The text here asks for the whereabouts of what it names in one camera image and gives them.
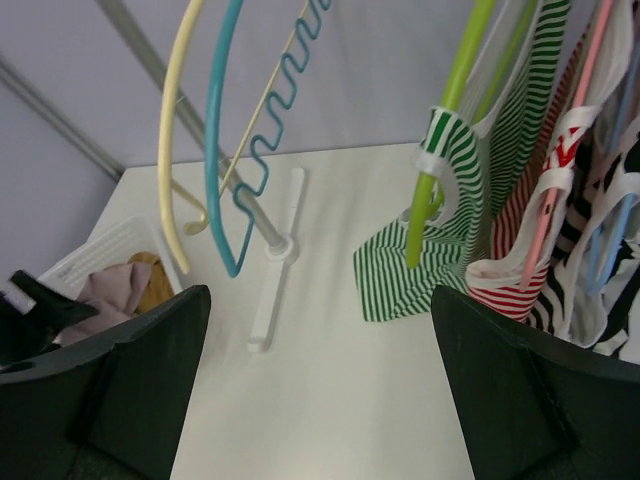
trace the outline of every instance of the green hanger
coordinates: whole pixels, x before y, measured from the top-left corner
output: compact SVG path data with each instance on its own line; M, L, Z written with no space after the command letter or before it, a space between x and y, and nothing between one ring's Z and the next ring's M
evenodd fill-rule
M460 105L460 100L464 93L467 78L469 77L469 73L473 67L474 60L478 49L480 48L494 5L495 0L477 0L473 10L471 11L467 28L462 37L460 46L458 47L453 68L440 102L440 104L446 109L455 111ZM501 84L503 75L505 74L516 48L520 44L520 41L527 30L527 26L529 25L531 17L535 11L535 6L536 0L530 0L527 5L527 9L522 15L520 23L512 36L511 42L505 51L505 54L502 56L502 60L496 70L496 75L493 77L493 80L484 95L484 100L474 115L473 123L478 122L487 114L496 90ZM418 181L416 183L416 189L409 215L407 235L406 260L409 268L415 268L420 263L422 233L425 222L437 212L440 205L444 202L444 192L442 188L438 189L433 203L431 202L432 192L436 182L437 179L433 175L426 173L420 173L418 175Z

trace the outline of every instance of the white stand foot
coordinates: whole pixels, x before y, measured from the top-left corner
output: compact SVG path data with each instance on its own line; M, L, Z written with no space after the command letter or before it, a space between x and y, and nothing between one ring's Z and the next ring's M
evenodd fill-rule
M285 278L289 265L296 261L298 248L293 240L293 231L298 218L298 207L302 200L304 190L305 173L302 168L294 168L291 171L291 184L285 213L285 225L283 236L287 242L284 251L272 252L269 247L265 254L269 260L267 276L262 287L262 294L258 302L256 319L249 337L248 349L252 353L261 353L269 350L273 338L278 311L280 310L280 298L284 288Z

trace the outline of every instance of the white shelf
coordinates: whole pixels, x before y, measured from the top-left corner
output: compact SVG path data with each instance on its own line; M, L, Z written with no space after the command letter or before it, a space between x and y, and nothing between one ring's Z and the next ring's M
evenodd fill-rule
M208 231L183 237L212 312L172 479L426 480L473 478L429 315L368 324L355 286L354 250L409 205L414 145L270 157L260 202L284 214L290 169L307 174L291 266L273 345L247 351L267 271L254 232L240 275L230 279ZM240 162L245 179L257 179ZM202 163L174 175L202 200ZM136 212L159 226L154 167L126 171L92 235ZM230 241L243 214L223 199ZM181 225L192 218L176 199Z

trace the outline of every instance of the plastic basket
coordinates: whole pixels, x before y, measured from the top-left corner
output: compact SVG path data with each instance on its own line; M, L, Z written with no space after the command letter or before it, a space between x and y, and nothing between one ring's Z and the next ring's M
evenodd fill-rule
M56 263L39 280L62 295L76 299L91 273L126 263L133 254L143 251L160 257L173 293L181 292L182 286L167 247L153 224L142 215L135 215L101 237L85 243Z

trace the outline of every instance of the light blue hanger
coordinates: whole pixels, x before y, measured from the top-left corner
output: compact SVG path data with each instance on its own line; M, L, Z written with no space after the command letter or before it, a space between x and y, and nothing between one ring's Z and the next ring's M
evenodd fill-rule
M298 85L294 79L291 67L298 73L302 73L307 68L311 52L307 45L305 35L311 40L318 38L320 28L322 27L322 18L320 17L320 11L318 5L323 11L327 11L331 6L332 0L307 0L309 7L315 18L315 27L312 28L302 18L296 20L295 32L296 38L302 48L304 59L302 62L298 62L295 57L285 52L280 59L280 71L287 79L287 82L291 86L291 93L289 99L285 100L282 96L271 90L266 97L266 107L271 118L273 118L276 126L278 127L278 133L274 141L270 142L263 135L254 135L250 141L250 151L253 159L262 168L263 176L260 181L260 185L257 189L250 185L241 182L233 189L233 202L235 205L247 214L249 217L249 225L244 236L240 255L236 260L229 241L224 233L224 227L222 225L222 215L220 213L220 198L218 190L218 139L220 136L220 107L222 104L222 92L224 89L224 77L227 69L227 60L229 58L229 50L231 48L231 40L233 38L233 32L238 22L240 15L240 9L244 0L231 0L227 8L227 12L222 23L220 34L218 35L218 43L216 45L215 54L213 56L213 63L211 65L211 75L209 77L209 98L207 101L207 118L205 123L205 185L207 190L207 207L209 210L209 227L211 234L218 246L220 256L224 262L224 266L229 273L229 276L235 277L240 273L244 259L249 247L249 240L251 240L251 233L253 232L253 226L255 224L255 217L251 211L242 203L238 194L241 190L247 191L248 194L254 197L259 197L264 192L264 188L267 185L269 179L269 167L262 159L261 155L256 151L256 145L258 143L264 145L269 151L274 152L277 150L282 140L284 133L284 123L279 114L274 109L273 102L275 101L280 108L289 110L293 106L293 102L296 99L298 93Z
M631 64L629 65L629 71L627 72L627 79L624 87L624 93L618 109L618 115L614 123L613 132L609 145L607 147L607 154L611 155L618 147L620 142L620 136L622 135L622 129L624 128L624 122L627 118L627 112L631 106L631 100L633 98L634 86L636 82L636 75L638 73L638 66L640 65L640 38L636 37L636 43L633 50L633 56L631 58ZM591 235L591 249L589 253L589 266L587 268L587 295L592 296L598 293L604 288L613 266L616 262L618 255L618 249L622 243L622 237L629 221L631 214L631 208L636 203L637 197L635 194L630 193L622 199L620 206L620 212L616 219L616 225L614 227L613 235L610 239L609 245L607 245L607 258L600 272L600 276L596 278L596 270L598 266L598 260L600 258L600 252L602 251L602 225L598 225Z

